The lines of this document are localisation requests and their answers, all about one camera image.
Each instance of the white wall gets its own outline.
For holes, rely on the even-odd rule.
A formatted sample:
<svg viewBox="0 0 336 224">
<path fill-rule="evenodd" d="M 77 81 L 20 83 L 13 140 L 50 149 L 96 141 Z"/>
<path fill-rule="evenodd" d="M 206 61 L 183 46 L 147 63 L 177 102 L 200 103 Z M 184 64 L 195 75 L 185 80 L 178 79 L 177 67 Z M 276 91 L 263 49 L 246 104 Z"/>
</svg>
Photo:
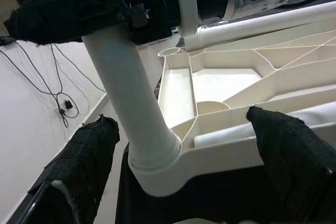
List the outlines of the white wall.
<svg viewBox="0 0 336 224">
<path fill-rule="evenodd" d="M 50 84 L 53 92 L 59 90 L 55 65 L 50 47 L 36 47 L 29 42 L 19 42 L 31 55 L 36 67 Z M 61 45 L 72 59 L 98 86 L 98 74 L 83 44 Z M 29 65 L 24 53 L 14 44 L 0 47 L 41 89 L 46 90 L 38 75 Z M 62 149 L 78 126 L 90 115 L 104 93 L 89 81 L 55 50 L 63 71 L 78 85 L 90 101 L 91 109 L 85 115 L 88 102 L 77 88 L 60 73 L 64 92 L 71 95 L 83 114 L 68 119 L 65 128 L 55 101 L 51 96 L 37 92 L 23 76 L 0 55 L 1 148 L 0 148 L 0 221 L 5 220 L 26 195 L 44 166 Z"/>
</svg>

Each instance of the white vertical pipe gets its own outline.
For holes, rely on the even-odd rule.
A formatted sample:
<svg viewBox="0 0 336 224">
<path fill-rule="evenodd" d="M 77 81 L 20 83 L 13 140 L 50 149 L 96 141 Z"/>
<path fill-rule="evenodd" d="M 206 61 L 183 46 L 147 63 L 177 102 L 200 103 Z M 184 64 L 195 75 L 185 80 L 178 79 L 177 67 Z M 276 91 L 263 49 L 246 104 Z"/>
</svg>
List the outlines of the white vertical pipe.
<svg viewBox="0 0 336 224">
<path fill-rule="evenodd" d="M 83 41 L 130 141 L 130 164 L 155 170 L 173 162 L 180 142 L 164 122 L 126 24 Z"/>
<path fill-rule="evenodd" d="M 336 2 L 248 19 L 206 29 L 184 38 L 188 51 L 336 17 Z"/>
</svg>

